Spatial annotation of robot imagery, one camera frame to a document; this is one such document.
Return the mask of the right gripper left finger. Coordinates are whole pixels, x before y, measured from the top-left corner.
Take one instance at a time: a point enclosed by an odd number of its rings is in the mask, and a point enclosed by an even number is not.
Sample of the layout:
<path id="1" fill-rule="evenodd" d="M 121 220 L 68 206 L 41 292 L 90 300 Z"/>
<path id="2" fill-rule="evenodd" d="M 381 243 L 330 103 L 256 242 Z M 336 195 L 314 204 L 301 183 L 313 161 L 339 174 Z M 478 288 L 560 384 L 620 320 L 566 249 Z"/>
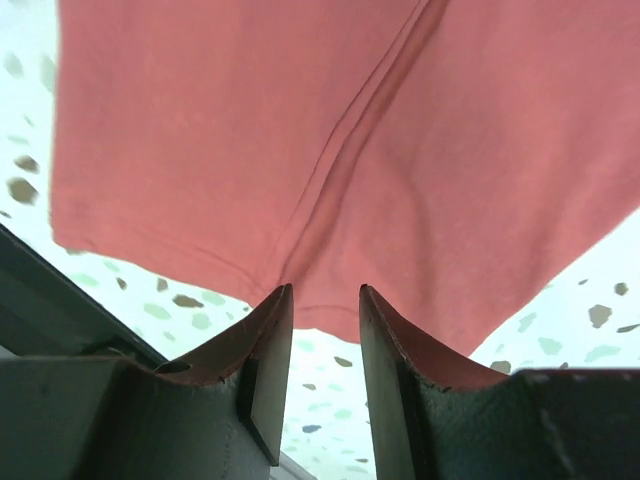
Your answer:
<path id="1" fill-rule="evenodd" d="M 278 464 L 293 289 L 148 369 L 123 356 L 1 363 L 5 479 L 266 479 Z"/>

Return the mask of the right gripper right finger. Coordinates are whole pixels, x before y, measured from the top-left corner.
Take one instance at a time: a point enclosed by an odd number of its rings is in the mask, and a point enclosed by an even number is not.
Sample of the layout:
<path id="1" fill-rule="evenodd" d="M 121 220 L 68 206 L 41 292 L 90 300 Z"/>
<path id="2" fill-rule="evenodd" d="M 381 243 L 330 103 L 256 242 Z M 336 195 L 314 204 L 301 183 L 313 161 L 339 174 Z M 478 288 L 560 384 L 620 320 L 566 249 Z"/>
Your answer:
<path id="1" fill-rule="evenodd" d="M 381 479 L 635 479 L 635 369 L 484 367 L 359 293 L 376 474 Z"/>

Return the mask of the salmon pink t shirt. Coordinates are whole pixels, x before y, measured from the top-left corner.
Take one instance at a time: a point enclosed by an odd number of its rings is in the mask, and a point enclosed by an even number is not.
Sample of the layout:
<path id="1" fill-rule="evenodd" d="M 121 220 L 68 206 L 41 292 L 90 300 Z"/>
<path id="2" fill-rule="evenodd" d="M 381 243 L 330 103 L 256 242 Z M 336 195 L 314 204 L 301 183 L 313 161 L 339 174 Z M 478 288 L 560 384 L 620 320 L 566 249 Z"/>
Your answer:
<path id="1" fill-rule="evenodd" d="M 468 354 L 639 205 L 635 1 L 63 1 L 63 247 Z"/>

